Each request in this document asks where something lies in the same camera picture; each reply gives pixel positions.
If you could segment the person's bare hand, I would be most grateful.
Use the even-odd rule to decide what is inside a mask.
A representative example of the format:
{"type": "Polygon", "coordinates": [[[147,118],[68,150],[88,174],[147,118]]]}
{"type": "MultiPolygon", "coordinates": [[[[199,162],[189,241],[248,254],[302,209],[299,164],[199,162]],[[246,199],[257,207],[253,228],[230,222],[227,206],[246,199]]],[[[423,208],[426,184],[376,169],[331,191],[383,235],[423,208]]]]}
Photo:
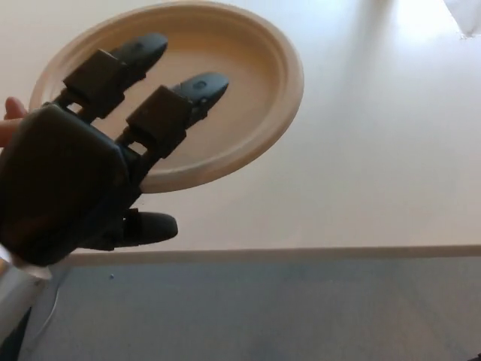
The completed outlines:
{"type": "Polygon", "coordinates": [[[0,147],[5,147],[11,140],[20,122],[28,114],[23,103],[15,98],[8,97],[5,101],[5,115],[0,123],[0,147]]]}

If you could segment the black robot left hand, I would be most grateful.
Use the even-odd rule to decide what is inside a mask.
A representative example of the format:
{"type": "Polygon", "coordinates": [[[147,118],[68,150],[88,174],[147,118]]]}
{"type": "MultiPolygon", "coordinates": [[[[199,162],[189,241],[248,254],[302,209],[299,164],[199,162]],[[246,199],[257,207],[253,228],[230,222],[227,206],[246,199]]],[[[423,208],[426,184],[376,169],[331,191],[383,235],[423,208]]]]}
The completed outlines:
{"type": "Polygon", "coordinates": [[[176,220],[134,208],[150,169],[169,157],[188,128],[228,88],[206,72],[160,86],[128,118],[118,138],[93,126],[142,81],[167,49],[150,33],[97,50],[64,79],[51,102],[20,123],[1,154],[1,243],[21,260],[55,264],[78,248],[111,251],[174,238],[176,220]]]}

